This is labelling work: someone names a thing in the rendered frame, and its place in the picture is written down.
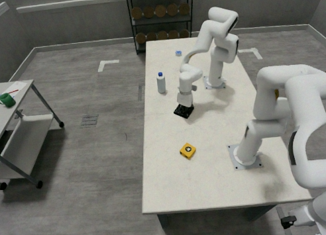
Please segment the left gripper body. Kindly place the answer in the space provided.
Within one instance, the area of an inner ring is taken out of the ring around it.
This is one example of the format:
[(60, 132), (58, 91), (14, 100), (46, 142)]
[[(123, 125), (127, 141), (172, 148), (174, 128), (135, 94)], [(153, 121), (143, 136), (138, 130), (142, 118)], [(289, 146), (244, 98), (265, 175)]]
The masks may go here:
[(293, 225), (295, 227), (316, 225), (316, 220), (309, 213), (308, 204), (290, 210), (288, 214), (289, 216), (296, 216), (297, 220), (294, 222)]

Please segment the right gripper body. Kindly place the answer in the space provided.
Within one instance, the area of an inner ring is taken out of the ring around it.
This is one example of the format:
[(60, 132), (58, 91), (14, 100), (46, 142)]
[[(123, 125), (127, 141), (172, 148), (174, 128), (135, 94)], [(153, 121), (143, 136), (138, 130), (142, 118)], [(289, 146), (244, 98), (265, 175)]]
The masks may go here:
[(191, 102), (193, 102), (193, 93), (191, 92), (189, 95), (181, 95), (180, 91), (178, 91), (177, 94), (177, 103), (186, 106), (191, 107)]

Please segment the white bottle with blue cap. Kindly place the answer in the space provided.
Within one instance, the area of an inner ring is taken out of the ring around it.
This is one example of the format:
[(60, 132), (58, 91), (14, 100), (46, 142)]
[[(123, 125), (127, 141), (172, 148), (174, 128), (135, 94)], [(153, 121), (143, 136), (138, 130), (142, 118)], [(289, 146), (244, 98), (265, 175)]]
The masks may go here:
[(158, 86), (158, 92), (164, 93), (166, 92), (166, 81), (165, 81), (165, 75), (162, 74), (162, 72), (159, 72), (156, 76), (157, 80), (157, 86)]

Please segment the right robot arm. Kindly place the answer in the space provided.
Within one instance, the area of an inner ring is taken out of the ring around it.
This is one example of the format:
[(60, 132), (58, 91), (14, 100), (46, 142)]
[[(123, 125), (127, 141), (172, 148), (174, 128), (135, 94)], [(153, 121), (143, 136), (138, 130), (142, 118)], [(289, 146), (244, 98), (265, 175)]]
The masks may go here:
[(223, 62), (232, 64), (235, 61), (239, 38), (229, 33), (238, 21), (238, 14), (234, 11), (212, 7), (208, 16), (210, 21), (202, 24), (194, 48), (182, 60), (178, 86), (181, 95), (189, 95), (191, 91), (197, 90), (197, 86), (192, 83), (202, 77), (203, 70), (188, 63), (194, 54), (208, 52), (213, 39), (216, 46), (211, 49), (211, 65), (209, 77), (206, 80), (208, 86), (219, 87), (223, 81), (227, 81), (221, 77)]

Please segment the black knob box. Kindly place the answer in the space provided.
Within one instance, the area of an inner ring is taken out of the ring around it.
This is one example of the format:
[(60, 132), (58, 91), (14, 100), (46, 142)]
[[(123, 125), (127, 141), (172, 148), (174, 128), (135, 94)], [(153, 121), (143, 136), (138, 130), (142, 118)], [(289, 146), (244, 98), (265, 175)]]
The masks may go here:
[(181, 117), (184, 117), (186, 119), (188, 119), (188, 117), (190, 116), (191, 112), (194, 110), (194, 107), (188, 107), (188, 110), (185, 112), (182, 111), (182, 106), (179, 104), (176, 109), (174, 110), (174, 114), (179, 115)]

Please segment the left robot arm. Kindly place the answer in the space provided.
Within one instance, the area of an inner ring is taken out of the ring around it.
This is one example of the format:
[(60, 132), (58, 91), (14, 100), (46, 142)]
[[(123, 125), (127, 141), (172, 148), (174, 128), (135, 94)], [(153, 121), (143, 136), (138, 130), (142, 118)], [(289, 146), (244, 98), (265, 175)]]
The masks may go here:
[[(295, 129), (288, 143), (292, 175), (304, 189), (326, 188), (326, 159), (308, 161), (305, 152), (309, 136), (326, 125), (321, 101), (326, 100), (326, 73), (307, 65), (270, 66), (258, 72), (256, 84), (255, 119), (247, 122), (234, 159), (252, 165), (256, 156), (263, 155), (257, 152), (262, 139), (282, 136), (292, 115)], [(278, 97), (279, 89), (287, 98)], [(326, 235), (326, 191), (310, 200), (308, 210), (320, 232), (314, 235)]]

